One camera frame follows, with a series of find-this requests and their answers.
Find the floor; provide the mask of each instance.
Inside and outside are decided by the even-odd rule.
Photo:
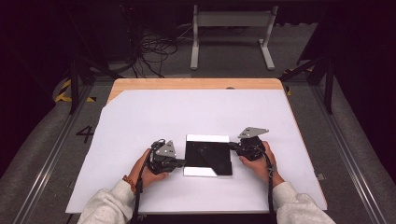
[[[280,77],[294,68],[316,25],[276,26],[269,50],[276,69],[268,71],[258,46],[261,30],[230,32],[209,29],[200,33],[200,61],[190,70],[191,34],[184,34],[177,51],[152,69],[172,77]],[[183,34],[188,28],[181,28]],[[148,59],[163,55],[148,53]],[[121,64],[112,64],[117,68]],[[156,77],[143,64],[138,74]],[[133,69],[121,73],[135,77]],[[396,223],[396,187],[370,146],[341,88],[334,83],[329,115],[322,103],[323,82],[309,86],[306,74],[284,82],[288,99],[308,154],[328,202],[326,213],[336,223]],[[96,75],[93,86],[80,86],[83,103],[70,116],[70,102],[60,101],[26,139],[0,181],[0,223],[77,223],[78,215],[66,214],[91,133],[111,90],[110,77]],[[54,99],[62,81],[54,90]],[[86,102],[87,97],[94,98]],[[262,223],[265,215],[149,216],[145,223],[215,223],[227,220]]]

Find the printed number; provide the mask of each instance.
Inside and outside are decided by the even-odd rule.
[[[84,144],[86,144],[88,142],[88,138],[90,137],[90,135],[94,134],[94,133],[91,133],[91,130],[92,130],[92,127],[90,125],[88,125],[83,130],[76,133],[76,135],[85,135]]]

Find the human hand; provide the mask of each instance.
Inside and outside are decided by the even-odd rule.
[[[274,156],[274,153],[271,151],[270,145],[262,141],[262,144],[265,147],[265,153],[267,154],[268,158],[270,159],[271,164],[276,167],[276,159]],[[259,158],[258,160],[255,161],[250,161],[247,158],[240,156],[239,160],[246,165],[246,167],[250,168],[254,174],[263,181],[268,183],[269,180],[269,174],[268,174],[268,168],[267,168],[267,162],[264,157]],[[280,176],[278,171],[273,172],[273,186],[275,187],[276,185],[284,182],[283,178]]]
[[[129,173],[128,178],[132,179],[136,184],[137,178],[139,177],[140,170],[142,169],[143,162],[145,161],[147,155],[149,154],[149,149],[145,151],[145,153],[140,157],[139,160],[134,164],[134,167]],[[149,185],[156,181],[160,181],[165,179],[169,176],[169,173],[160,173],[160,174],[153,174],[147,166],[145,166],[143,173],[142,173],[142,181],[143,181],[143,189],[147,188]]]

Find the gray carpet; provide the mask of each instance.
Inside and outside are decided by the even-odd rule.
[[[162,74],[166,77],[280,77],[285,69],[295,67],[314,29],[315,25],[287,25],[274,28],[269,50],[274,60],[275,71],[268,71],[265,67],[257,42],[261,35],[260,29],[248,28],[239,35],[219,29],[207,30],[200,38],[198,70],[190,70],[191,41],[184,40],[178,44],[177,53],[170,55],[163,62]],[[152,67],[155,71],[160,70],[159,64],[153,64]],[[147,67],[143,66],[143,69],[148,77],[155,77]],[[134,76],[131,70],[122,75]],[[304,79],[305,75],[302,74],[285,84],[291,89],[291,95],[288,96],[290,106],[314,168],[318,174],[325,177],[319,183],[329,205],[327,214],[336,223],[372,223],[340,155],[339,145],[326,114],[321,110],[312,87],[309,87]],[[70,217],[64,211],[92,140],[90,136],[88,142],[84,143],[85,136],[77,133],[87,126],[91,126],[94,132],[111,85],[112,82],[106,80],[95,82],[89,95],[96,97],[96,102],[83,104],[66,137],[62,154],[28,218],[28,223],[77,223],[78,215]],[[337,120],[386,221],[396,223],[393,209],[396,207],[395,185],[378,161],[336,83],[332,108],[333,117]],[[57,103],[37,125],[2,177],[0,190],[6,193],[0,195],[0,223],[12,223],[18,214],[68,118],[69,109],[69,102]]]

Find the silver bracket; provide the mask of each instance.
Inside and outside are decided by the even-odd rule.
[[[176,157],[175,147],[173,145],[172,140],[167,142],[165,145],[160,147],[156,152],[156,155],[165,156],[165,157]]]
[[[263,133],[268,133],[268,129],[259,129],[259,128],[252,128],[252,127],[247,127],[244,131],[242,131],[238,138],[251,138],[255,136],[259,136],[260,134]]]

